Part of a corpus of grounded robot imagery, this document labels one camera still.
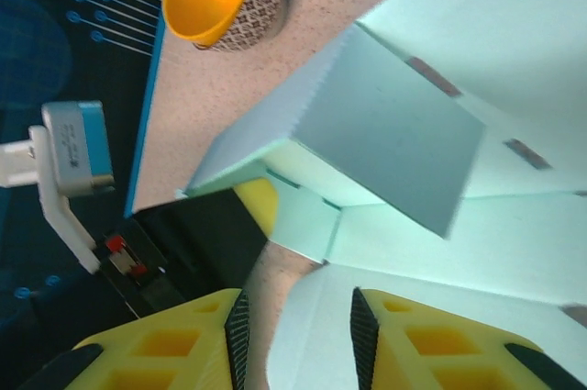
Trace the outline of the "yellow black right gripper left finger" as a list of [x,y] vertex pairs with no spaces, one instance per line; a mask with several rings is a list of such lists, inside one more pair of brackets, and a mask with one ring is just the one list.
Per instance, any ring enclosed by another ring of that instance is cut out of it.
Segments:
[[103,351],[69,389],[243,389],[249,295],[228,288],[97,333]]

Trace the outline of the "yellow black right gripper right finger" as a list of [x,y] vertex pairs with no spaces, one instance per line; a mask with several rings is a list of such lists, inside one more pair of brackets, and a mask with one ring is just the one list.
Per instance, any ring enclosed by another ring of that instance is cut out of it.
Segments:
[[361,389],[573,389],[576,378],[512,332],[380,290],[354,288]]

